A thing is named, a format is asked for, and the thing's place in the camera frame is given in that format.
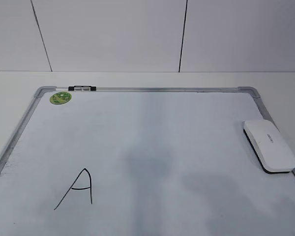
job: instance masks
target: green sticker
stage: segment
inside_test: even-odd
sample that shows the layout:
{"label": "green sticker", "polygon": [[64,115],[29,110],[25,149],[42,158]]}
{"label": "green sticker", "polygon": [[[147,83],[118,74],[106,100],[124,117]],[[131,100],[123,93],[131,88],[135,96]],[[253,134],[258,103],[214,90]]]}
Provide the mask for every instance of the green sticker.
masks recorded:
{"label": "green sticker", "polygon": [[55,105],[61,105],[71,100],[71,94],[68,92],[57,92],[50,97],[50,102]]}

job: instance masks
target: whiteboard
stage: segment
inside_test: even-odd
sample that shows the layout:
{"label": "whiteboard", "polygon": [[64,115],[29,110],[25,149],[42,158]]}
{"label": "whiteboard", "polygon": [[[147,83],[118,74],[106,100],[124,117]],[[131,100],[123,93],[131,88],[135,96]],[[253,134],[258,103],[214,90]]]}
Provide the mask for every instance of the whiteboard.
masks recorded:
{"label": "whiteboard", "polygon": [[295,235],[294,175],[266,174],[242,130],[250,94],[54,93],[1,171],[0,236]]}

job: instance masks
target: whiteboard frame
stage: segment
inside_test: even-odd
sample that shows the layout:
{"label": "whiteboard frame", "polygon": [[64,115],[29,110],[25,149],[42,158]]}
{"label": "whiteboard frame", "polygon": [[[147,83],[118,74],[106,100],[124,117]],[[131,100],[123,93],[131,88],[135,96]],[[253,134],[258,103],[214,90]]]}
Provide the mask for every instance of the whiteboard frame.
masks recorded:
{"label": "whiteboard frame", "polygon": [[[10,154],[12,153],[14,147],[16,146],[22,132],[24,131],[31,115],[34,113],[41,97],[46,92],[53,91],[68,91],[67,87],[55,87],[55,86],[43,86],[40,87],[34,94],[34,98],[29,104],[27,110],[25,111],[21,121],[17,125],[16,129],[12,133],[10,139],[8,140],[6,146],[0,154],[0,174],[3,170],[6,162],[8,161]],[[248,93],[254,99],[261,115],[264,119],[271,121],[274,125],[274,121],[267,111],[265,105],[262,102],[260,94],[254,87],[237,87],[237,88],[96,88],[95,91],[79,91],[79,92],[240,92]]]}

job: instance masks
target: white eraser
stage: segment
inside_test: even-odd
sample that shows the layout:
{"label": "white eraser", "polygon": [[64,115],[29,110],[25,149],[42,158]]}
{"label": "white eraser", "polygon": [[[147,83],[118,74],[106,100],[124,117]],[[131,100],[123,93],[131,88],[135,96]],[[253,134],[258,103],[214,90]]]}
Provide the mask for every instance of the white eraser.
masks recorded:
{"label": "white eraser", "polygon": [[266,172],[290,172],[295,168],[292,150],[271,121],[247,120],[244,131]]}

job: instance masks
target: black marker writing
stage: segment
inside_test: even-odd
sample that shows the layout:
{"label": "black marker writing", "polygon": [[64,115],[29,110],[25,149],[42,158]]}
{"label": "black marker writing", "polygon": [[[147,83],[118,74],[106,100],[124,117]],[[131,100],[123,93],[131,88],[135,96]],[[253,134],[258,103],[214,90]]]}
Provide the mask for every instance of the black marker writing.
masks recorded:
{"label": "black marker writing", "polygon": [[[86,188],[73,188],[73,185],[75,184],[75,182],[78,180],[78,178],[80,177],[80,175],[82,174],[83,171],[86,171],[88,174],[88,178],[89,178],[89,187]],[[90,203],[93,204],[93,199],[92,199],[92,178],[90,176],[89,171],[84,168],[83,170],[81,170],[81,172],[78,174],[77,178],[74,180],[73,184],[71,184],[70,188],[68,189],[68,191],[65,193],[65,195],[62,197],[62,199],[60,200],[60,202],[58,203],[58,205],[56,206],[56,208],[54,210],[56,210],[59,205],[61,204],[61,202],[63,201],[63,199],[65,198],[65,196],[67,196],[68,192],[70,190],[85,190],[85,189],[89,189],[89,195],[90,195]]]}

